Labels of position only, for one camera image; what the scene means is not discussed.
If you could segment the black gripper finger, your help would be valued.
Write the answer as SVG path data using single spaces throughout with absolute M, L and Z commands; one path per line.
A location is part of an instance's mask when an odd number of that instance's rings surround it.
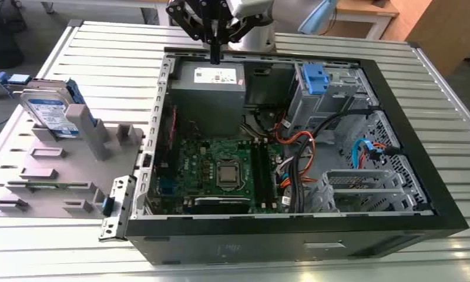
M 217 30 L 216 30 L 216 64 L 220 64 L 220 60 L 222 58 L 221 55 L 221 46 L 230 43 L 237 43 L 241 38 L 250 32 L 250 30 L 262 26 L 265 22 L 264 14 L 256 14 L 242 18 L 234 25 L 228 25 L 228 21 L 232 19 L 230 14 L 221 14 Z
M 166 13 L 194 41 L 210 48 L 210 63 L 216 63 L 216 1 L 169 1 Z

